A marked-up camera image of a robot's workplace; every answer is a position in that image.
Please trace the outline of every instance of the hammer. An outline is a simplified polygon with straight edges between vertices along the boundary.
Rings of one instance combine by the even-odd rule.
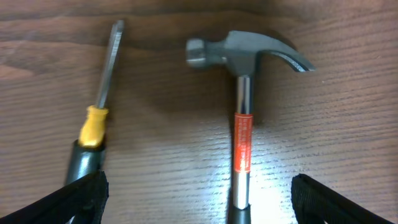
[[[284,59],[296,72],[314,71],[315,67],[293,48],[266,35],[230,31],[225,40],[208,42],[190,39],[187,62],[194,68],[226,65],[238,78],[234,119],[233,205],[239,210],[249,206],[251,168],[251,133],[253,121],[253,76],[260,53]]]

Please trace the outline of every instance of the hammer neck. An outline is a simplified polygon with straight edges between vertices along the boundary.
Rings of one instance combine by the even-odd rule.
[[[238,77],[236,85],[236,112],[252,114],[253,112],[253,77]]]

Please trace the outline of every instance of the red band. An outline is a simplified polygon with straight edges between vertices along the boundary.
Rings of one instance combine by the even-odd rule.
[[[252,114],[235,113],[234,170],[236,172],[250,172],[252,126]]]

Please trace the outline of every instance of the wooden table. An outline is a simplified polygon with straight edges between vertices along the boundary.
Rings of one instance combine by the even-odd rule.
[[[224,223],[234,79],[185,64],[191,37],[289,40],[317,68],[265,56],[256,77],[253,223],[295,223],[305,173],[398,222],[398,2],[2,0],[0,216],[59,189],[95,100],[111,24],[126,29],[109,99],[103,223]]]

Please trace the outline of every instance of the gray metal hammer head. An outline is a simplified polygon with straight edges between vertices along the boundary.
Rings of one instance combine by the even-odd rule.
[[[187,62],[191,67],[204,68],[226,65],[236,76],[251,77],[256,72],[258,55],[267,52],[283,58],[296,72],[314,71],[315,67],[293,48],[266,35],[231,31],[225,40],[187,42]]]

